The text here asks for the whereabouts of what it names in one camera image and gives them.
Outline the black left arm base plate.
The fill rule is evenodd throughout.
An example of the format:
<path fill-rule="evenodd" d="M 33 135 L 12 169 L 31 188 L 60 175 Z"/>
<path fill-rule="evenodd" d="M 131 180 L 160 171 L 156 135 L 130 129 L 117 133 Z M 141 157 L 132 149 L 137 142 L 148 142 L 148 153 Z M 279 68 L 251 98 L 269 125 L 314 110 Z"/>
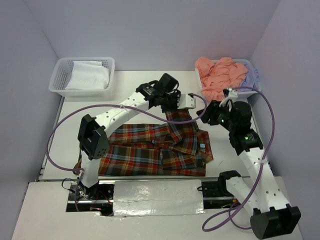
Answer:
<path fill-rule="evenodd" d="M 67 213 L 98 212 L 105 217 L 114 215 L 114 184 L 100 182 L 91 195 L 86 195 L 81 191 L 80 186 L 77 186 L 76 180 L 71 178 L 63 179 L 61 187 L 68 191 L 65 209 Z"/>

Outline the plaid flannel long sleeve shirt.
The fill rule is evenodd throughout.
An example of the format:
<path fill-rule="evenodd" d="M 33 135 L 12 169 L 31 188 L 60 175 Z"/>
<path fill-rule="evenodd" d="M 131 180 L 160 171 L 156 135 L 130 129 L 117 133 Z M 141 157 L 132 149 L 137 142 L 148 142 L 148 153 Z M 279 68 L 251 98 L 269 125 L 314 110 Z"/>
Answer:
<path fill-rule="evenodd" d="M 124 124 L 108 138 L 99 176 L 204 177 L 214 157 L 207 131 L 199 129 L 187 109 L 165 112 L 172 123 Z"/>

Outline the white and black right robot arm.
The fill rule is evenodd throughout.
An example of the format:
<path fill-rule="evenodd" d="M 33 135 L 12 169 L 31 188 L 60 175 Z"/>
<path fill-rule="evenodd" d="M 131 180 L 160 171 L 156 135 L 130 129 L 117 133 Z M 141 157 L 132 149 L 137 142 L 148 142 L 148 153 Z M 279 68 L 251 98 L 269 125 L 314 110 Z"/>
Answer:
<path fill-rule="evenodd" d="M 291 206 L 263 159 L 264 146 L 252 129 L 252 111 L 243 101 L 220 103 L 213 100 L 201 120 L 211 126 L 220 125 L 228 131 L 229 142 L 248 170 L 252 187 L 244 182 L 237 171 L 220 173 L 217 190 L 221 195 L 232 194 L 240 203 L 235 212 L 245 209 L 250 227 L 259 240 L 291 234 L 301 212 Z"/>

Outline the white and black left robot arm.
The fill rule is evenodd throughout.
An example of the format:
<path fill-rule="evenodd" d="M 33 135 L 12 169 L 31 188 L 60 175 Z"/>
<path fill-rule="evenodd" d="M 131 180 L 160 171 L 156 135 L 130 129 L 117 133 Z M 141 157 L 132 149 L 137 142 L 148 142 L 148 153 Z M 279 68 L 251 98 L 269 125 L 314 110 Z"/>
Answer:
<path fill-rule="evenodd" d="M 179 82 L 165 73 L 160 80 L 143 83 L 118 107 L 113 107 L 97 116 L 85 115 L 78 132 L 81 165 L 79 178 L 80 194 L 93 199 L 98 194 L 99 167 L 101 158 L 109 151 L 110 135 L 139 113 L 152 107 L 178 107 L 181 92 Z"/>

